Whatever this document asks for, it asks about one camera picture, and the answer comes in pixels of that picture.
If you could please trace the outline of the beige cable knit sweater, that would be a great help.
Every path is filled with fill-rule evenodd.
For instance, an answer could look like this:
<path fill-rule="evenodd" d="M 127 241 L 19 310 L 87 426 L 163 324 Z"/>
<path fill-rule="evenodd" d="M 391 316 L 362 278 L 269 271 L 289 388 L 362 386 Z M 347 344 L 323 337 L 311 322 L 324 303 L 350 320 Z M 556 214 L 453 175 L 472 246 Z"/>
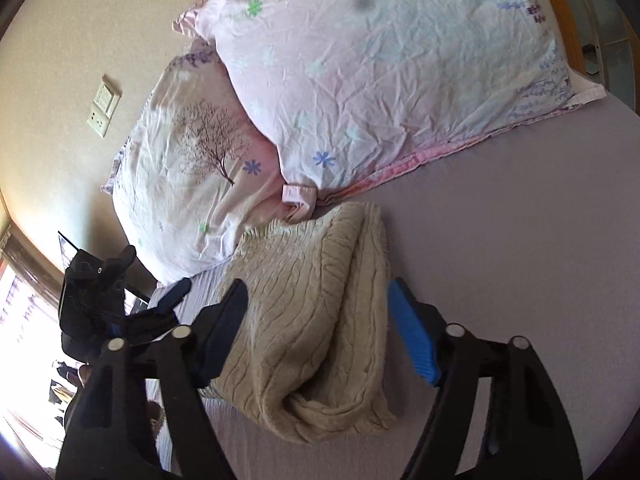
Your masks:
<path fill-rule="evenodd" d="M 202 389 L 279 438 L 382 434 L 390 281 L 379 206 L 344 203 L 246 231 L 210 293 L 233 280 L 248 308 L 220 375 Z"/>

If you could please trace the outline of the pink tree print pillow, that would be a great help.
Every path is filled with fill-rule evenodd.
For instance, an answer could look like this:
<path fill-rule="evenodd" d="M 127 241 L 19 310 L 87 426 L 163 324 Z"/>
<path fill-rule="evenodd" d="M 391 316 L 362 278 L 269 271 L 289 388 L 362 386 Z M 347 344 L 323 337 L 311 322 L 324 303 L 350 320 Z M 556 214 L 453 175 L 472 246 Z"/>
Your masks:
<path fill-rule="evenodd" d="M 214 46 L 169 62 L 102 188 L 143 266 L 162 284 L 227 260 L 243 233 L 305 221 L 314 190 L 288 185 Z"/>

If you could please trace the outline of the lilac bed sheet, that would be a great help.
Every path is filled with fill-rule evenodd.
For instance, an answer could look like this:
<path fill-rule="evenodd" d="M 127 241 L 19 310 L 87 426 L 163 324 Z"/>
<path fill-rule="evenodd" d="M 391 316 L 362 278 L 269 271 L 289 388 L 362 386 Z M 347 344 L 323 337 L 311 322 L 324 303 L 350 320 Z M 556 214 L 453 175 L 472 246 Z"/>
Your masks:
<path fill-rule="evenodd" d="M 614 96 L 366 194 L 394 275 L 475 336 L 528 338 L 582 469 L 639 406 L 639 118 Z"/>

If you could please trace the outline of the pink flower print pillow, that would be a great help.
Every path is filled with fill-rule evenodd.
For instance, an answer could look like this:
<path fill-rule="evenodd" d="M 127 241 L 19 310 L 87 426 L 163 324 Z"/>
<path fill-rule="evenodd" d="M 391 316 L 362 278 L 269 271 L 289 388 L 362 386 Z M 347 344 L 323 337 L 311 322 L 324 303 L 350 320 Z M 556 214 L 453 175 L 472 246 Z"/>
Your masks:
<path fill-rule="evenodd" d="M 603 99 L 548 0 L 201 0 L 214 46 L 288 184 L 318 203 Z"/>

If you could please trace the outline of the wooden bed headboard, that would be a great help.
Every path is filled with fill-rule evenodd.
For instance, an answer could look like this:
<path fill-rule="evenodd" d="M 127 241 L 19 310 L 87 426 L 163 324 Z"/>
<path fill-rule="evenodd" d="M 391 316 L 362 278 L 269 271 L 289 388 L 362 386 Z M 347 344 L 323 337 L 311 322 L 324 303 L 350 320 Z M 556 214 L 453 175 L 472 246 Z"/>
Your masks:
<path fill-rule="evenodd" d="M 582 45 L 579 41 L 574 16 L 568 0 L 549 0 L 560 28 L 567 63 L 573 70 L 586 76 L 585 60 L 582 54 Z"/>

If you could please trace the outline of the white wall switch socket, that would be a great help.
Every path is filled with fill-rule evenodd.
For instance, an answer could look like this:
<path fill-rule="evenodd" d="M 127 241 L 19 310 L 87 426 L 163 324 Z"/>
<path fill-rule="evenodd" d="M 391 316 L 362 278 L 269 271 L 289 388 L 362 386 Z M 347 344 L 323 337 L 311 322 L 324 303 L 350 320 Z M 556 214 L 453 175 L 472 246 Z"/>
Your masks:
<path fill-rule="evenodd" d="M 87 125 L 101 138 L 107 133 L 116 107 L 122 97 L 111 79 L 104 75 L 94 96 L 87 118 Z"/>

